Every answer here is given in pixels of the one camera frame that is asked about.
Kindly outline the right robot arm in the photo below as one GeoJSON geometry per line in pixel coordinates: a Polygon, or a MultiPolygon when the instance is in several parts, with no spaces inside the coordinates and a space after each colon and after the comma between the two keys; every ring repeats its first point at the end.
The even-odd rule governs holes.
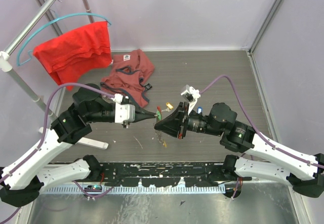
{"type": "Polygon", "coordinates": [[[179,103],[173,113],[155,125],[155,130],[183,139],[188,131],[219,136],[220,144],[233,153],[262,158],[262,162],[227,155],[222,174],[227,180],[261,178],[293,188],[311,198],[323,193],[323,154],[307,155],[285,147],[236,119],[237,113],[225,103],[215,103],[204,116],[179,103]]]}

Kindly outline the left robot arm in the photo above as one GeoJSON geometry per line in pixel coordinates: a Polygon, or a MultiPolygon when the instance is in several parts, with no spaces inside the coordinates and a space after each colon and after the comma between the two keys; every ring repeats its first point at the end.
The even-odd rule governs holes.
{"type": "Polygon", "coordinates": [[[92,132],[91,123],[130,123],[155,118],[156,114],[132,102],[129,96],[110,95],[95,84],[78,84],[73,103],[42,133],[30,150],[13,164],[1,168],[1,201],[14,207],[33,202],[42,192],[74,180],[97,181],[103,172],[93,155],[71,164],[45,169],[55,157],[92,132]]]}

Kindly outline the blue tag key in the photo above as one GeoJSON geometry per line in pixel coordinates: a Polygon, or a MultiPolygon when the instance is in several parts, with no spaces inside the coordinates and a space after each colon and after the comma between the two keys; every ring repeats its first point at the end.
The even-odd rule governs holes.
{"type": "Polygon", "coordinates": [[[197,113],[200,114],[202,111],[203,111],[203,109],[201,107],[198,107],[197,113]]]}

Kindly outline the green tag key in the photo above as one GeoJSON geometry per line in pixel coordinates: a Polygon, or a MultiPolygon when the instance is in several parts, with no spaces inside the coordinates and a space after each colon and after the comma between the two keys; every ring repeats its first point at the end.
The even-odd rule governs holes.
{"type": "Polygon", "coordinates": [[[156,117],[161,120],[161,112],[159,110],[156,111],[156,117]]]}

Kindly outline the metal key organizer red handle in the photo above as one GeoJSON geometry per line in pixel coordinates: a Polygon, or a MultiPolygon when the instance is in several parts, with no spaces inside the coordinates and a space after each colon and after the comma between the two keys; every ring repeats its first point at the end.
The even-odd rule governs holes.
{"type": "MultiPolygon", "coordinates": [[[[161,120],[162,120],[162,109],[160,106],[157,106],[156,111],[159,110],[161,112],[161,120]]],[[[159,123],[161,120],[159,120],[157,117],[155,118],[154,126],[159,123]]],[[[167,147],[167,142],[163,137],[163,133],[160,130],[154,129],[158,143],[160,143],[163,147],[167,147]]]]}

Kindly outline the yellow tag key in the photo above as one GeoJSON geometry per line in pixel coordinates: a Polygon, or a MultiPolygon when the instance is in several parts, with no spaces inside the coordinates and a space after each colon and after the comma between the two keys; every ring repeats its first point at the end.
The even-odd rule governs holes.
{"type": "Polygon", "coordinates": [[[166,108],[162,111],[172,111],[174,109],[173,105],[169,102],[166,103],[166,108]]]}

